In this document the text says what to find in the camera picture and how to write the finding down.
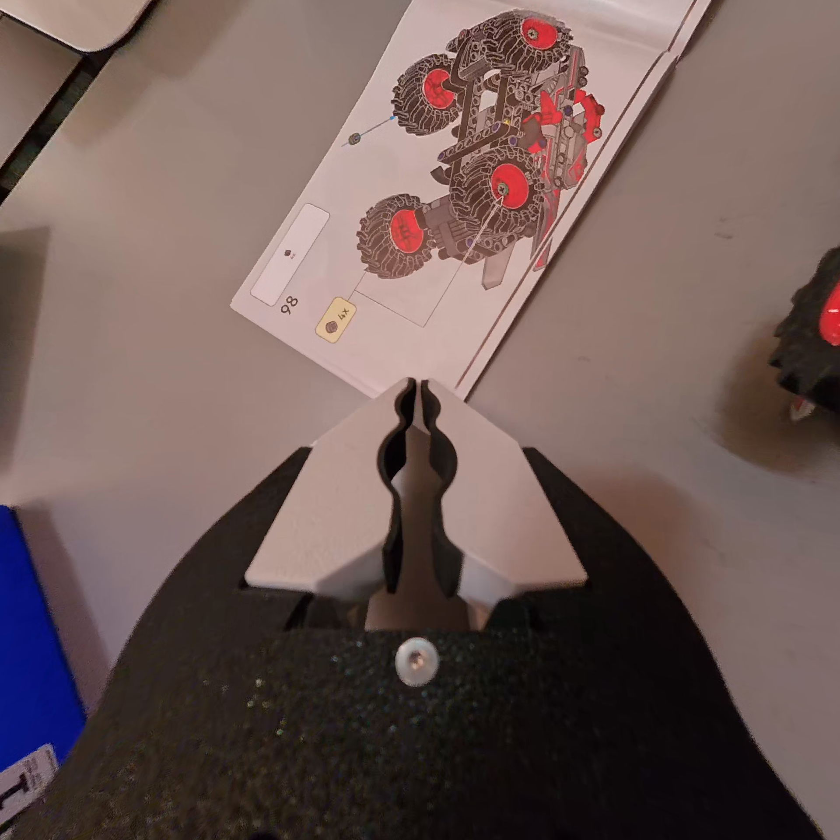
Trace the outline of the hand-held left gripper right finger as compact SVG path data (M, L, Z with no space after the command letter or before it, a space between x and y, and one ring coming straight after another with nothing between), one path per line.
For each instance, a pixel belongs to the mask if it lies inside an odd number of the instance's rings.
M470 617L503 601L584 585L588 575L510 435L435 380L421 384L429 463L439 479L431 546L436 581Z

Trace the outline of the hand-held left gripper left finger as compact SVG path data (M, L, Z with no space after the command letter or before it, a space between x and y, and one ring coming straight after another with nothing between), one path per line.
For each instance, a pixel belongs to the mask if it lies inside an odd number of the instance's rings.
M417 382L407 377L311 447L245 573L248 586L321 596L394 593L403 564L401 498Z

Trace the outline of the white instruction booklet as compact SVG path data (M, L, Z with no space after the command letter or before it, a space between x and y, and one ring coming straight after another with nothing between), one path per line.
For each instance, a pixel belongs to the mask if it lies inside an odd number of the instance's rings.
M369 396L461 398L709 2L411 2L230 307Z

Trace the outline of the black red toy monster truck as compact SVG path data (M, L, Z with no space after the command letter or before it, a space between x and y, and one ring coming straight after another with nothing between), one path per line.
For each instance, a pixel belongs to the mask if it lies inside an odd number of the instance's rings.
M773 332L770 365L794 404L839 415L839 247L829 249Z

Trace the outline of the grey desk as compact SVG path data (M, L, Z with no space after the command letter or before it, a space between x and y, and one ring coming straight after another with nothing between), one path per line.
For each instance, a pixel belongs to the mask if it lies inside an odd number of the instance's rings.
M231 311L405 2L162 2L2 204L2 503L82 702L194 542L364 398ZM723 2L470 402L633 534L838 838L838 438L768 359L838 244L838 2Z

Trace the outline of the blue labelled plastic bin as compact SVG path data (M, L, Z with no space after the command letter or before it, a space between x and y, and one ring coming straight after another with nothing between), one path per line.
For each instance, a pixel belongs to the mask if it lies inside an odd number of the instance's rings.
M46 790L87 722L14 511L1 508L1 825Z

